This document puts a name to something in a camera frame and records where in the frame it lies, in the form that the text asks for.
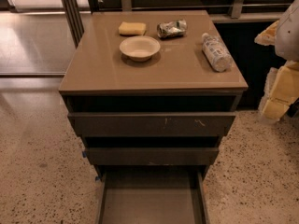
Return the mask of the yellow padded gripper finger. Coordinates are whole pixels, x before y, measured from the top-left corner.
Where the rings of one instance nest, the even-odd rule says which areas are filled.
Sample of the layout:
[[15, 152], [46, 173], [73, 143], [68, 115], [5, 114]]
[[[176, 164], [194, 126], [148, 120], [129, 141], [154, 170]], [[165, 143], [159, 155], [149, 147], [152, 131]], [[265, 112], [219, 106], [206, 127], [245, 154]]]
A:
[[262, 46], [274, 46], [276, 40], [277, 27], [278, 21], [273, 22], [254, 38], [254, 42]]
[[299, 98], [299, 62], [287, 61], [271, 67], [264, 84], [258, 110], [263, 122], [278, 122]]

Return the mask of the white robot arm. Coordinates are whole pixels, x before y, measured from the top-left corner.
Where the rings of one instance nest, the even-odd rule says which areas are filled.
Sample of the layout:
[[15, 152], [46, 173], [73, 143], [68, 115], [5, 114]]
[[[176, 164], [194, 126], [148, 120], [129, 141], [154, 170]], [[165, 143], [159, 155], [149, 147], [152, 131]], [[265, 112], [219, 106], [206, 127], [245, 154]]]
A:
[[299, 0], [294, 0], [280, 19], [259, 33], [254, 42], [274, 46], [276, 55], [286, 60], [280, 68], [270, 68], [258, 107], [260, 120], [273, 124], [299, 98]]

